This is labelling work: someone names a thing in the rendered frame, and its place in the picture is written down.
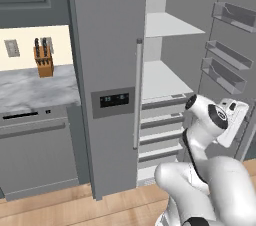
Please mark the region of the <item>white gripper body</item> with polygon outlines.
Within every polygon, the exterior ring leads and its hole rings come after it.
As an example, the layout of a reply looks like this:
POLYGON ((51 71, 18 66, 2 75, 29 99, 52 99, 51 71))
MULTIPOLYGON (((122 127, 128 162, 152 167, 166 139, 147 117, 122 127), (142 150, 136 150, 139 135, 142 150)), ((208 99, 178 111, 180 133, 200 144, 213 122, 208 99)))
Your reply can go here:
POLYGON ((249 105, 246 103, 231 103, 226 109, 228 128, 217 138, 217 142, 225 148, 231 146, 246 114, 249 105))

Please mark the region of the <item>clear fridge door bin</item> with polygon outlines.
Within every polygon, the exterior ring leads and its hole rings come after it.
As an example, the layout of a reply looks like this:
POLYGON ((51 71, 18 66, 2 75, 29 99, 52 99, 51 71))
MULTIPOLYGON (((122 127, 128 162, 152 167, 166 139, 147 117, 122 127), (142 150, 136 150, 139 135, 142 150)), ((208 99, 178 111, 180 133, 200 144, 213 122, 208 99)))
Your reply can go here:
POLYGON ((202 60, 201 70, 230 94, 245 90, 247 81, 212 57, 202 60))
POLYGON ((256 11, 227 2, 215 2, 212 17, 249 33, 256 33, 256 11))
POLYGON ((238 70, 249 70, 254 62, 217 40, 207 41, 205 48, 238 70))

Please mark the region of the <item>white fridge drawer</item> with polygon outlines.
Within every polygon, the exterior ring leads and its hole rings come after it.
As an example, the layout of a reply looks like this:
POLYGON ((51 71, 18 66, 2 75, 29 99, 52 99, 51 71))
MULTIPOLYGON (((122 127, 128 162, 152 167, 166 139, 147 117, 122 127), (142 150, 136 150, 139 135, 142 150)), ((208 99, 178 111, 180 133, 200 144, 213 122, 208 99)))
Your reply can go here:
POLYGON ((159 98, 152 98, 148 100, 142 101, 142 109, 155 109, 164 106, 172 106, 178 104, 184 104, 190 98, 191 93, 188 94, 177 94, 177 95, 170 95, 166 97, 159 97, 159 98))
POLYGON ((180 150, 182 150, 183 147, 181 146, 180 143, 178 143, 176 146, 168 147, 168 148, 163 148, 163 149, 158 149, 154 151, 149 151, 145 153, 140 153, 139 154, 139 162, 146 162, 154 159, 159 159, 163 157, 167 157, 170 155, 175 155, 178 154, 180 150))
POLYGON ((141 128, 146 129, 168 124, 181 123, 184 121, 184 119, 185 117, 182 113, 173 113, 146 118, 141 120, 141 128))
POLYGON ((152 144, 155 142, 180 138, 182 136, 183 131, 184 131, 184 128, 180 128, 178 130, 172 130, 172 131, 167 131, 163 133, 142 136, 140 138, 139 144, 146 145, 146 144, 152 144))

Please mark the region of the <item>white fridge shelf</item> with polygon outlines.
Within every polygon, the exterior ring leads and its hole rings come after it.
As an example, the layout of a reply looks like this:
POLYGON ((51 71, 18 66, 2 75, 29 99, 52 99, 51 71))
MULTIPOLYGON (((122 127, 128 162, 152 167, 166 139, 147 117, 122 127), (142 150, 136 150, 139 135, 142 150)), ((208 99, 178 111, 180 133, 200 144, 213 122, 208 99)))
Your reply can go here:
POLYGON ((144 63, 142 91, 142 98, 144 100, 193 92, 193 90, 162 61, 144 63))
POLYGON ((147 38, 203 34, 204 31, 166 12, 148 13, 145 36, 147 38))

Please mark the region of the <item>grey fridge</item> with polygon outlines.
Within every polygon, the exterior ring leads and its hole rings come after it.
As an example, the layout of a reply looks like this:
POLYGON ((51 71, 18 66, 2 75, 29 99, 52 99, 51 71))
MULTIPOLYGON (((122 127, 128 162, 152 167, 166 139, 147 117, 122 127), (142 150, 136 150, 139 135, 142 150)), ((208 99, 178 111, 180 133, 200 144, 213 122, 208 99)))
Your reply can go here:
MULTIPOLYGON (((202 75, 202 60, 206 55, 206 42, 209 40, 212 29, 213 5, 217 0, 146 0, 145 8, 145 30, 146 16, 148 13, 166 12, 177 17, 201 30, 203 34, 144 37, 143 41, 143 73, 144 63, 151 61, 162 61, 192 90, 193 94, 199 94, 199 85, 202 75)), ((155 109, 142 109, 142 86, 141 86, 141 114, 139 141, 142 136, 163 133, 180 128, 188 128, 194 122, 194 117, 186 111, 185 104, 164 106, 155 109), (185 117, 181 123, 168 124, 153 128, 141 128, 141 120, 161 115, 182 113, 185 117)), ((162 162, 183 162, 188 159, 188 153, 180 138, 140 145, 138 142, 137 162, 137 186, 148 184, 153 179, 155 167, 162 162), (139 162, 139 154, 158 149, 176 146, 178 143, 183 147, 178 154, 139 162)))

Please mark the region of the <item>grey closed fridge door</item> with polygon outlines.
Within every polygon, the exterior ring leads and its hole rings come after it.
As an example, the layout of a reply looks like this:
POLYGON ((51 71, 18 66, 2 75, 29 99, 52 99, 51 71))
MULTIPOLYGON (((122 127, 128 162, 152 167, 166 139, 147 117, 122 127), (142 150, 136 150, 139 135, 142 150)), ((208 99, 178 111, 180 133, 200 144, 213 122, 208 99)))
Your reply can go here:
POLYGON ((137 185, 133 149, 136 40, 146 0, 70 0, 72 44, 93 198, 137 185))

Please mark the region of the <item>wooden knife block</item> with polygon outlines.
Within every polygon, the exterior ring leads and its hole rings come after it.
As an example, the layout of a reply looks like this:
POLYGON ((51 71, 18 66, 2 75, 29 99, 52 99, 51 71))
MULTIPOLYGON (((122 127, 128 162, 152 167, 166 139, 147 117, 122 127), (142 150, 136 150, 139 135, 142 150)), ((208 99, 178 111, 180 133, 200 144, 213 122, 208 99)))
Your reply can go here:
POLYGON ((54 65, 49 46, 34 48, 34 59, 40 78, 53 76, 54 65))

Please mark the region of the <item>grey dishwasher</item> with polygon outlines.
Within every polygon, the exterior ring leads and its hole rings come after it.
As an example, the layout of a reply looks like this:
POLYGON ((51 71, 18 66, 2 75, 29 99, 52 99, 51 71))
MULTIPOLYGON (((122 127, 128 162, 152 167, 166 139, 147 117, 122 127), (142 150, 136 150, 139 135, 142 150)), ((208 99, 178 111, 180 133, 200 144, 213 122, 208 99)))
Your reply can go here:
POLYGON ((8 201, 90 181, 82 111, 60 105, 0 113, 0 128, 64 122, 65 128, 0 139, 0 198, 8 201))

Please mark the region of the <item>grey wall switch plate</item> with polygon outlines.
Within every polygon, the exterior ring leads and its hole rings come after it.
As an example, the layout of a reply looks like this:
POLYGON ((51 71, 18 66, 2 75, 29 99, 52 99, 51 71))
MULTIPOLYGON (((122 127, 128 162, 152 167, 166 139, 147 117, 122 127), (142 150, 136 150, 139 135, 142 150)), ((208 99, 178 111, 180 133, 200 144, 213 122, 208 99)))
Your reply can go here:
POLYGON ((16 39, 14 39, 14 40, 5 40, 4 43, 5 43, 6 50, 7 50, 7 53, 8 53, 9 57, 19 57, 20 56, 18 43, 17 43, 16 39))

